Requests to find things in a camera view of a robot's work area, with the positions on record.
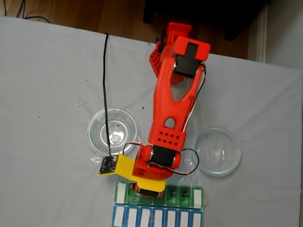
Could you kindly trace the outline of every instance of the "wire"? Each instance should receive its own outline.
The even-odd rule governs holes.
[[[107,102],[106,102],[106,90],[105,90],[105,55],[106,55],[108,33],[105,33],[105,34],[106,34],[106,38],[105,38],[104,51],[103,51],[103,98],[104,98],[104,110],[105,110],[105,128],[106,128],[108,153],[109,153],[109,156],[114,158],[114,156],[112,155],[112,151],[110,149],[110,140],[109,140],[109,132],[108,132]]]
[[[28,19],[32,19],[32,18],[41,18],[51,24],[51,22],[48,19],[46,19],[45,17],[42,17],[42,16],[30,16],[30,17],[25,17],[23,19],[28,20]]]
[[[18,13],[17,13],[17,15],[16,15],[16,18],[20,18],[21,10],[22,10],[22,8],[23,8],[23,16],[22,16],[23,19],[28,20],[28,19],[33,19],[33,18],[40,18],[40,19],[45,20],[45,21],[48,22],[49,24],[51,24],[51,22],[50,22],[48,19],[46,19],[45,17],[42,17],[42,16],[29,16],[29,17],[25,17],[25,3],[26,3],[26,0],[22,0],[21,6],[20,6],[20,8],[19,8],[19,10],[18,10]]]
[[[133,144],[133,145],[139,145],[139,146],[142,145],[142,147],[145,147],[144,144],[139,143],[139,142],[127,142],[127,143],[124,144],[124,147],[123,147],[123,150],[122,150],[122,154],[123,154],[123,155],[124,155],[124,150],[125,150],[125,147],[126,147],[127,144]]]
[[[18,13],[17,13],[17,15],[16,15],[16,18],[19,18],[19,17],[20,17],[20,13],[21,13],[21,10],[22,10],[22,7],[23,7],[24,2],[25,2],[25,1],[22,0],[21,6],[20,6],[20,8],[19,8],[19,10],[18,10]]]
[[[197,163],[196,167],[195,167],[193,170],[189,171],[189,172],[185,172],[185,173],[184,173],[184,172],[180,172],[180,171],[171,169],[171,168],[169,168],[169,167],[159,165],[159,164],[154,163],[154,162],[149,162],[148,165],[149,165],[149,166],[156,166],[156,167],[159,167],[159,168],[164,168],[164,169],[167,169],[167,170],[169,170],[169,171],[171,171],[171,172],[173,172],[173,173],[175,173],[175,174],[179,174],[179,175],[183,175],[183,176],[189,175],[189,174],[193,173],[193,172],[198,168],[198,165],[199,165],[199,162],[200,162],[200,158],[199,158],[198,153],[197,153],[194,149],[192,149],[192,148],[185,148],[185,149],[183,149],[183,150],[192,150],[192,151],[196,154],[196,156],[197,156],[197,158],[198,158],[198,163]]]
[[[5,0],[4,1],[4,12],[5,12],[5,16],[6,16],[6,3],[5,3]]]
[[[24,13],[25,13],[25,0],[24,0],[23,16],[22,16],[23,19],[24,19]]]
[[[197,98],[198,98],[198,94],[199,94],[199,92],[200,92],[200,90],[201,90],[201,88],[202,88],[202,86],[203,86],[203,84],[204,84],[204,82],[205,82],[205,78],[206,78],[206,66],[205,66],[204,63],[202,64],[202,67],[203,67],[203,77],[202,77],[202,81],[201,81],[200,87],[199,87],[199,89],[198,89],[198,92],[197,92],[197,94],[196,94],[196,96],[195,96],[193,107],[191,108],[191,110],[190,110],[190,112],[189,112],[189,114],[188,114],[188,117],[186,118],[186,120],[185,120],[185,122],[184,122],[184,125],[183,125],[183,128],[182,128],[182,131],[183,131],[183,132],[185,132],[185,130],[186,130],[186,127],[187,127],[189,118],[190,118],[191,114],[193,113],[194,107],[195,107],[195,105],[196,105],[196,101],[197,101]]]

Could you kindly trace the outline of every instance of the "white baseboard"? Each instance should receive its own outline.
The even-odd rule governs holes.
[[[248,60],[265,62],[267,34],[267,4],[250,25]]]

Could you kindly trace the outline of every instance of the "pill organizer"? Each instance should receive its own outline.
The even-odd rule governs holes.
[[[142,197],[133,182],[116,183],[112,227],[203,227],[200,186],[167,185],[162,197]]]

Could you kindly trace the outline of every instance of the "white tablecloth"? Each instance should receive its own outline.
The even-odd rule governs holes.
[[[87,138],[90,119],[103,109],[104,40],[0,18],[0,226],[110,226],[117,177],[98,176]],[[144,143],[156,82],[148,62],[153,48],[114,36],[107,46],[108,106],[133,115]],[[227,177],[196,171],[183,181],[205,188],[205,227],[298,226],[301,73],[218,55],[206,66],[187,145],[197,130],[218,125],[235,135],[242,157]]]

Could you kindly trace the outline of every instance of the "clear glass bowl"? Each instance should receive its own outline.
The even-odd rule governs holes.
[[[196,138],[193,149],[199,155],[199,169],[211,176],[231,173],[241,157],[241,148],[233,134],[219,127],[203,130]],[[193,155],[193,160],[197,163],[197,158]]]
[[[134,118],[125,110],[108,108],[108,132],[112,155],[122,153],[126,142],[135,142],[138,139],[138,125]],[[88,127],[89,144],[101,156],[108,156],[107,135],[105,127],[105,110],[96,113]],[[129,152],[133,145],[125,148]]]

